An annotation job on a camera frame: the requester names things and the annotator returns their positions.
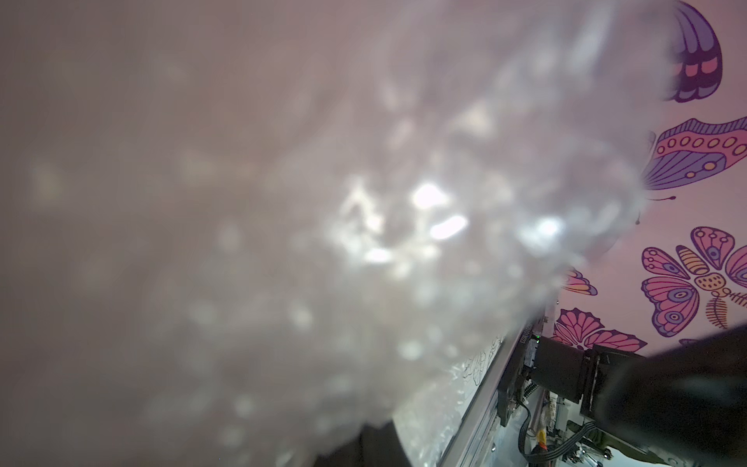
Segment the wire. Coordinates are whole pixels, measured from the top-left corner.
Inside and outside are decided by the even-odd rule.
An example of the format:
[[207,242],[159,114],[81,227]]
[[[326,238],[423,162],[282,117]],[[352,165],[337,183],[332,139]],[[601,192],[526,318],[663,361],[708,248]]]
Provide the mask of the wire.
[[541,464],[550,462],[551,460],[559,459],[563,456],[563,454],[567,454],[573,451],[576,447],[576,443],[578,443],[584,436],[591,433],[593,430],[596,430],[596,424],[593,421],[589,422],[587,424],[584,424],[577,433],[566,439],[561,445],[556,446],[552,451],[542,454],[526,454],[524,453],[524,446],[527,443],[527,430],[529,429],[529,422],[532,418],[532,412],[523,403],[521,404],[521,406],[524,407],[524,409],[527,411],[527,419],[524,420],[524,423],[521,425],[521,428],[518,431],[518,450],[529,464]]

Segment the purple butterfly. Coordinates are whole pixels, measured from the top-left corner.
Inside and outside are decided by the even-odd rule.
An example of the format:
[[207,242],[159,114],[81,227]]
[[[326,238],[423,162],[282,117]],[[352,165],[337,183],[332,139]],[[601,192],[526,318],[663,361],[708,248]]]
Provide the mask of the purple butterfly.
[[691,5],[675,5],[678,28],[672,40],[672,89],[666,100],[689,102],[715,93],[724,72],[721,46],[708,21]]
[[[654,304],[651,322],[664,337],[677,335],[697,315],[698,289],[710,292],[712,298],[706,305],[706,317],[721,329],[728,328],[728,307],[724,298],[747,308],[747,293],[733,292],[727,287],[726,279],[747,288],[747,246],[731,253],[734,237],[713,227],[695,227],[690,238],[697,253],[678,245],[676,251],[682,265],[659,248],[649,247],[641,254],[643,267],[660,275],[643,281],[641,290]],[[709,265],[715,270],[723,268],[726,277],[710,272]],[[695,285],[688,282],[688,272],[695,276]]]
[[747,117],[712,125],[691,118],[654,142],[643,170],[647,190],[667,190],[721,173],[747,156]]

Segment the butterfly decal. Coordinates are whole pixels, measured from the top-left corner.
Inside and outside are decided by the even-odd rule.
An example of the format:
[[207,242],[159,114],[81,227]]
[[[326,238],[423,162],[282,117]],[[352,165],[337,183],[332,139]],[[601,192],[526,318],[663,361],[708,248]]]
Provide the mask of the butterfly decal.
[[724,73],[721,45],[710,23],[692,5],[675,4],[672,87],[665,100],[689,102],[716,92]]
[[488,366],[493,361],[498,348],[503,343],[502,338],[493,340],[489,349],[485,349],[467,361],[465,369],[462,371],[462,378],[471,379],[475,386],[479,386],[483,381]]
[[568,271],[563,288],[567,291],[576,292],[584,295],[596,295],[597,289],[589,280],[583,276],[576,268],[572,267]]
[[723,172],[745,156],[747,117],[720,124],[691,118],[655,140],[643,183],[647,190],[689,185]]
[[613,349],[637,352],[648,345],[647,342],[633,334],[604,329],[604,325],[599,318],[578,308],[560,310],[560,318],[555,323],[552,339],[576,347],[579,350],[603,345]]
[[[692,322],[698,314],[701,291],[710,292],[706,317],[718,328],[728,328],[725,298],[747,308],[747,293],[734,292],[727,287],[728,278],[747,288],[747,246],[732,253],[733,235],[706,226],[695,227],[690,239],[695,251],[678,245],[675,251],[679,262],[656,247],[646,248],[641,254],[643,267],[659,274],[644,280],[641,290],[654,304],[651,322],[664,337],[677,335]],[[724,274],[716,272],[722,268]],[[690,274],[695,276],[692,282]]]

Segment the pink butterfly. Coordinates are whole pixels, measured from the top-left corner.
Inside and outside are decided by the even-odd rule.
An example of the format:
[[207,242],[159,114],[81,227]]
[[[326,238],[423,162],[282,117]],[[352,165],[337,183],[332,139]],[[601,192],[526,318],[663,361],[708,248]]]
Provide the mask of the pink butterfly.
[[565,290],[576,292],[578,294],[596,295],[597,289],[589,283],[589,280],[578,272],[574,267],[568,271],[568,277],[563,286]]
[[646,189],[689,185],[721,173],[747,156],[747,117],[720,124],[691,118],[652,139],[651,145],[651,160],[642,175]]
[[604,329],[599,318],[578,308],[560,310],[552,339],[579,350],[592,348],[596,344],[636,352],[648,345],[632,334]]
[[[726,279],[747,288],[747,247],[729,256],[734,249],[734,237],[713,227],[695,227],[690,238],[698,254],[678,245],[675,250],[682,265],[656,247],[646,248],[641,254],[643,267],[660,274],[643,281],[641,290],[654,304],[651,322],[664,337],[677,335],[698,314],[699,288],[712,296],[706,305],[706,317],[716,327],[728,328],[728,307],[724,298],[747,308],[747,294],[733,292],[727,287]],[[709,265],[715,270],[724,268],[726,277],[710,272]],[[695,276],[693,282],[697,288],[689,282],[690,274]]]

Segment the pink wall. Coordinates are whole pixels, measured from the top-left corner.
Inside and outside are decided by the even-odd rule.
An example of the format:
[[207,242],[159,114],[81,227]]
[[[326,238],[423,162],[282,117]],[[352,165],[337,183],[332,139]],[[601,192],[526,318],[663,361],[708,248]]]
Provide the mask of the pink wall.
[[[700,78],[704,84],[709,84],[708,80],[713,81],[717,73],[710,70],[719,61],[722,64],[722,77],[716,91],[703,99],[662,102],[661,125],[651,129],[657,138],[692,118],[703,123],[721,124],[747,117],[747,1],[692,0],[689,4],[710,23],[718,37],[721,54],[716,57],[718,54],[713,47],[701,50],[708,46],[708,39],[704,37],[707,32],[703,34],[701,31],[697,36],[698,49],[693,53],[684,52],[681,58],[690,63],[700,62],[701,68],[691,65],[689,69],[691,72],[698,70],[702,76],[686,77],[681,84],[687,87]],[[687,5],[678,6],[681,10],[687,8]],[[703,63],[708,60],[711,60],[708,65]],[[747,128],[747,121],[741,126]],[[594,342],[603,343],[637,350],[646,355],[681,345],[681,339],[697,339],[716,333],[721,329],[719,325],[734,327],[747,322],[747,300],[741,300],[735,295],[747,294],[747,254],[739,261],[741,254],[747,253],[747,248],[738,251],[747,245],[747,161],[741,161],[747,152],[736,150],[741,144],[747,143],[747,129],[729,130],[729,127],[721,127],[716,129],[715,134],[713,130],[712,134],[703,134],[707,132],[703,129],[680,132],[653,148],[652,158],[667,156],[678,150],[700,154],[690,156],[695,159],[702,157],[692,166],[681,168],[681,174],[687,181],[696,181],[676,188],[648,191],[649,198],[676,199],[650,202],[647,211],[641,216],[640,224],[633,227],[605,255],[601,263],[580,268],[584,279],[593,288],[586,287],[584,279],[569,279],[577,284],[576,289],[586,290],[587,293],[567,290],[561,292],[560,304],[556,309],[558,321],[555,336],[558,340],[581,347],[588,347]],[[698,139],[698,134],[703,134],[704,143],[696,149],[692,145]],[[712,149],[705,149],[714,139],[718,139],[718,143],[714,142]],[[669,147],[670,140],[674,145],[672,148]],[[663,146],[661,153],[657,152],[659,146]],[[686,153],[680,154],[684,160]],[[673,158],[667,166],[672,167],[671,171],[680,169],[677,160]],[[657,183],[661,185],[666,181],[664,175],[648,178],[650,188],[656,188]],[[703,267],[700,270],[694,268],[695,272],[691,272],[678,257],[675,249],[678,245],[688,247],[698,254],[691,240],[691,232],[701,226],[713,227],[717,231],[713,233],[716,235],[714,240],[727,247],[712,252],[717,256],[712,264],[701,258],[701,262],[709,267],[709,273],[716,273],[724,278],[725,288],[716,284],[720,280],[718,276],[699,276],[695,272],[702,272]],[[703,238],[710,238],[710,234],[711,231],[705,229]],[[726,251],[731,245],[729,235],[734,238],[734,247],[730,252]],[[646,261],[654,271],[663,271],[656,269],[656,266],[670,261],[652,247],[658,247],[674,260],[674,267],[667,266],[668,274],[654,273],[644,268],[644,251],[648,251],[647,257],[651,259]],[[732,256],[732,276],[729,277],[729,264],[719,262],[726,263]],[[695,280],[701,276],[705,276],[701,282],[710,284],[713,290],[704,290],[696,284]],[[664,279],[644,283],[654,277]],[[649,290],[651,299],[642,288]],[[708,303],[715,298],[712,292],[719,295],[719,299],[713,304],[717,311],[715,314],[708,312]],[[698,306],[695,306],[696,300],[699,301]],[[657,303],[660,312],[655,308]],[[659,329],[652,323],[655,313]]]

